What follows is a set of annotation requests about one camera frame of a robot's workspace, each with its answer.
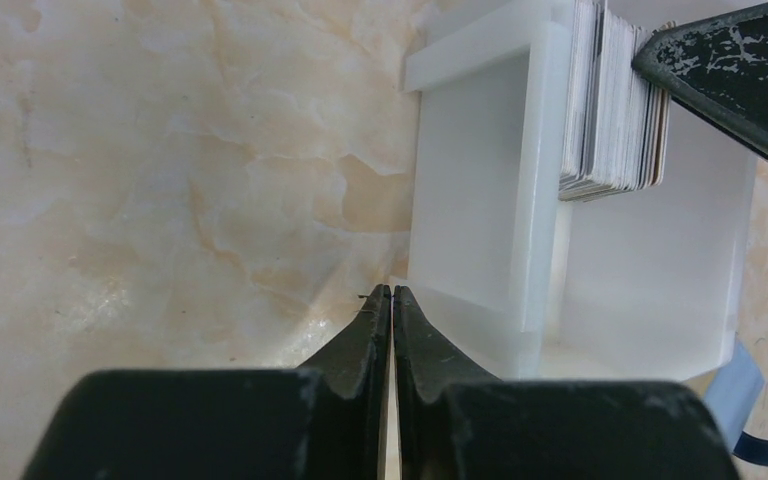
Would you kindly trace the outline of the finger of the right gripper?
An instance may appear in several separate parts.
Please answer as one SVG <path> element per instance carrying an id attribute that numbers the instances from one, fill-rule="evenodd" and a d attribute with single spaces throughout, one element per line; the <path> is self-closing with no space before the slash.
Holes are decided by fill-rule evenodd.
<path id="1" fill-rule="evenodd" d="M 768 161 L 768 2 L 659 31 L 632 67 Z"/>

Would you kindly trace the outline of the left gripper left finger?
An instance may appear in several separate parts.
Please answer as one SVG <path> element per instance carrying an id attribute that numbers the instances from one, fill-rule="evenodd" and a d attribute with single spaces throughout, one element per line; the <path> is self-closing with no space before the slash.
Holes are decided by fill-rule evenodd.
<path id="1" fill-rule="evenodd" d="M 391 292 L 294 368 L 103 370 L 63 398 L 27 479 L 380 479 Z"/>

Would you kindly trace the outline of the white plastic card tray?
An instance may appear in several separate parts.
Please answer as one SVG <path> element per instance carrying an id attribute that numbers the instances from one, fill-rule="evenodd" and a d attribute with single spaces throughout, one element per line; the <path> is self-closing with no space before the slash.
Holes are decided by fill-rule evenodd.
<path id="1" fill-rule="evenodd" d="M 661 184 L 560 201 L 572 8 L 467 1 L 407 58 L 407 284 L 496 376 L 684 381 L 732 356 L 756 158 L 674 107 Z"/>

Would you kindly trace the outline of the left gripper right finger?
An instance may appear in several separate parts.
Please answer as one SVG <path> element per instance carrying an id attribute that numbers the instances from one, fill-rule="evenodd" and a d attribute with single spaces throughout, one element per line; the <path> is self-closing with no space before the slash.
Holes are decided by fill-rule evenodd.
<path id="1" fill-rule="evenodd" d="M 667 381 L 505 381 L 393 294 L 405 479 L 735 479 L 701 399 Z"/>

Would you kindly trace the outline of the navy blue card holder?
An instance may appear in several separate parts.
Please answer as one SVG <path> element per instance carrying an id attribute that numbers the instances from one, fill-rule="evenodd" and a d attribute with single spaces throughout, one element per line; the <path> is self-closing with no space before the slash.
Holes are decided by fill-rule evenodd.
<path id="1" fill-rule="evenodd" d="M 716 372 L 703 400 L 719 426 L 727 450 L 744 462 L 768 468 L 768 439 L 745 431 L 765 385 L 758 364 L 736 339 L 731 360 Z"/>

